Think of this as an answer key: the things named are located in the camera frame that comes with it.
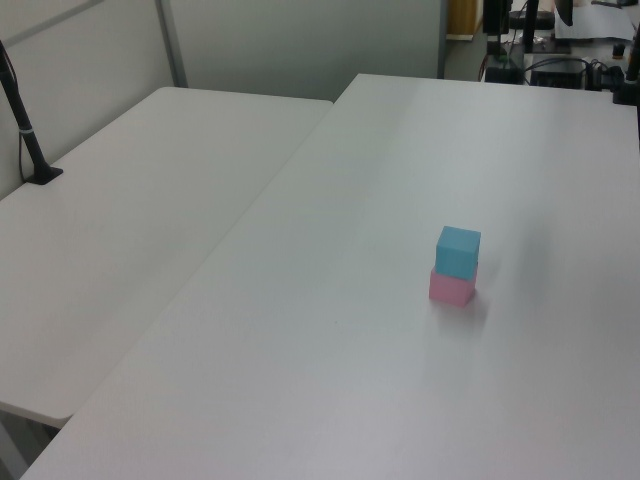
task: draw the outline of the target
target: blue cube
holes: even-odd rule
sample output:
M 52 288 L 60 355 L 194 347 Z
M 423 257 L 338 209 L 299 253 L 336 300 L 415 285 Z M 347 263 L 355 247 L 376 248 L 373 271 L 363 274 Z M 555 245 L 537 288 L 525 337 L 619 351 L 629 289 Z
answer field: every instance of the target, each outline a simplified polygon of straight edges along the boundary
M 480 232 L 444 227 L 436 247 L 436 273 L 472 280 L 479 252 Z

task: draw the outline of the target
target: foam block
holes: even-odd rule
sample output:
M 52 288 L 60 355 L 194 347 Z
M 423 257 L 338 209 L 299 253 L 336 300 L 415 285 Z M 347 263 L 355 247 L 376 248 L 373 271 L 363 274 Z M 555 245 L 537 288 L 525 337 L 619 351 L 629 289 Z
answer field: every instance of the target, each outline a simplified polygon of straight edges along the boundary
M 440 275 L 434 268 L 431 270 L 429 298 L 455 305 L 456 307 L 464 307 L 469 303 L 471 297 L 473 297 L 473 292 L 475 292 L 476 289 L 477 276 L 477 266 L 471 280 L 462 280 L 461 278 Z
M 471 280 L 478 265 L 480 232 L 444 227 L 436 247 L 436 272 Z

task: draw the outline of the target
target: gray wall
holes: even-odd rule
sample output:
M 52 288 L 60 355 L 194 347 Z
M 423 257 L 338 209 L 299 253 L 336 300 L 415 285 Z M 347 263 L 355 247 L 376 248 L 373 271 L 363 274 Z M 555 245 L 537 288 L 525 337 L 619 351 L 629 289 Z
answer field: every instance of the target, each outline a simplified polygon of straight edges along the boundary
M 358 73 L 436 77 L 441 3 L 163 2 L 189 87 L 331 101 Z
M 14 9 L 20 3 L 11 2 Z M 7 50 L 50 163 L 149 93 L 173 85 L 153 0 L 105 0 Z M 2 92 L 0 198 L 20 185 L 17 156 L 18 129 Z M 23 159 L 30 171 L 26 151 Z

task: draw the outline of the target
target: tabletop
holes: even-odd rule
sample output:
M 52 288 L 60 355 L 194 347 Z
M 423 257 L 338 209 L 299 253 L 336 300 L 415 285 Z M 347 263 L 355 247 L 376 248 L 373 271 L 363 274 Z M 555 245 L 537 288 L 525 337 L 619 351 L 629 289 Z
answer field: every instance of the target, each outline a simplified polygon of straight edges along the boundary
M 24 480 L 638 478 L 639 160 L 604 95 L 359 76 Z
M 160 89 L 0 202 L 0 409 L 60 427 L 330 102 Z

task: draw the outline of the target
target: black stand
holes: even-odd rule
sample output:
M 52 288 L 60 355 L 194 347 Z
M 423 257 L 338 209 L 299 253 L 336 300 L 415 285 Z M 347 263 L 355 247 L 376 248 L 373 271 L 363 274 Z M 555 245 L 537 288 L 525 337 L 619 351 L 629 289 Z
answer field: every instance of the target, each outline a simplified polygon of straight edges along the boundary
M 629 60 L 629 69 L 624 77 L 624 83 L 613 92 L 613 103 L 618 105 L 640 106 L 640 87 L 638 86 L 638 72 L 640 71 L 640 35 L 636 35 Z
M 527 3 L 527 13 L 524 19 L 524 29 L 522 32 L 522 45 L 524 45 L 524 53 L 570 54 L 571 47 L 569 46 L 569 44 L 560 43 L 557 40 L 550 40 L 546 44 L 542 45 L 533 44 L 539 4 L 540 0 L 529 0 L 529 2 Z
M 9 105 L 11 105 L 11 110 L 13 110 L 13 116 L 16 118 L 16 122 L 18 122 L 20 135 L 24 139 L 29 155 L 31 155 L 31 161 L 33 162 L 33 176 L 27 178 L 26 181 L 35 183 L 36 185 L 45 185 L 60 175 L 62 169 L 49 166 L 42 155 L 38 139 L 33 132 L 31 121 L 20 98 L 18 86 L 11 73 L 7 53 L 2 42 L 0 42 L 0 81 L 2 82 L 4 93 L 9 100 Z

